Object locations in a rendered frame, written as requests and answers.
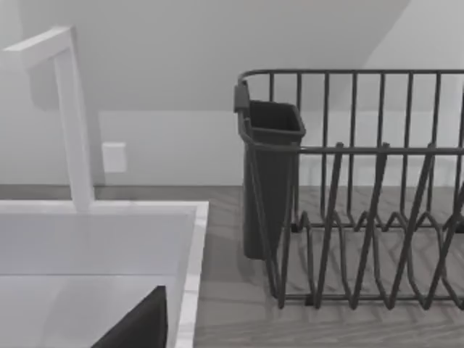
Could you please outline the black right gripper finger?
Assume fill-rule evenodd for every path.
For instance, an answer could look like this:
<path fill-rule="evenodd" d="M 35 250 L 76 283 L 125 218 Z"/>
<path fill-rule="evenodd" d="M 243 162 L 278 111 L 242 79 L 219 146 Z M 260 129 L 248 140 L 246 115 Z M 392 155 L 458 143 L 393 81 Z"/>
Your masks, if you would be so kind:
<path fill-rule="evenodd" d="M 167 289 L 157 286 L 91 348 L 167 348 Z"/>

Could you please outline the white sink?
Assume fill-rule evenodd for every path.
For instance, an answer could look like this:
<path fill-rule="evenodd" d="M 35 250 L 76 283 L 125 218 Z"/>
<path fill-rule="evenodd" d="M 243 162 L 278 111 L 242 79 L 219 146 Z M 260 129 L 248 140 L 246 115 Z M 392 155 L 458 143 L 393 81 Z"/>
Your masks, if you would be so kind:
<path fill-rule="evenodd" d="M 157 286 L 194 348 L 207 202 L 0 201 L 0 348 L 91 348 Z"/>

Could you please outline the dark grey cutlery holder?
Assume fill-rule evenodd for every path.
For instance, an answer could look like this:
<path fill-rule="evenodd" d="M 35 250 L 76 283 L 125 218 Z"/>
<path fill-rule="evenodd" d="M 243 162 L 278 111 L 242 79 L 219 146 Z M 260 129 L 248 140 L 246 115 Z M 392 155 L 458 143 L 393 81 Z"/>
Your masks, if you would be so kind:
<path fill-rule="evenodd" d="M 274 101 L 251 100 L 249 105 L 253 139 L 263 144 L 289 146 L 301 144 L 306 134 L 296 106 Z M 281 237 L 288 194 L 290 154 L 257 150 L 258 179 L 266 217 L 271 251 L 275 252 Z M 260 239 L 260 224 L 249 166 L 249 151 L 244 152 L 243 248 L 245 257 L 265 258 Z"/>

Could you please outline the tall white tap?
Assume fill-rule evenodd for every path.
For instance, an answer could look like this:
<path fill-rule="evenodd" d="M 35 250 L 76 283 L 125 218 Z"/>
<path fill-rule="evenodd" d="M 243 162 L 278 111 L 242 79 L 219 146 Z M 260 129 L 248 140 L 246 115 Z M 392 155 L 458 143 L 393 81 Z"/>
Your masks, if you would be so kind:
<path fill-rule="evenodd" d="M 88 212 L 95 195 L 74 27 L 56 26 L 0 51 L 0 67 L 8 70 L 25 71 L 49 59 L 57 82 L 72 205 L 77 212 Z"/>

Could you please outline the white wall socket plate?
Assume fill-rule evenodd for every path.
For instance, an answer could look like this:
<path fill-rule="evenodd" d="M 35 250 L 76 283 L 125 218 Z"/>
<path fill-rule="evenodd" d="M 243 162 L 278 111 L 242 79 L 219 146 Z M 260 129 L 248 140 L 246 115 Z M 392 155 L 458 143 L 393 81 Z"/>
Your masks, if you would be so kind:
<path fill-rule="evenodd" d="M 126 143 L 104 142 L 101 150 L 105 173 L 124 173 L 127 170 Z"/>

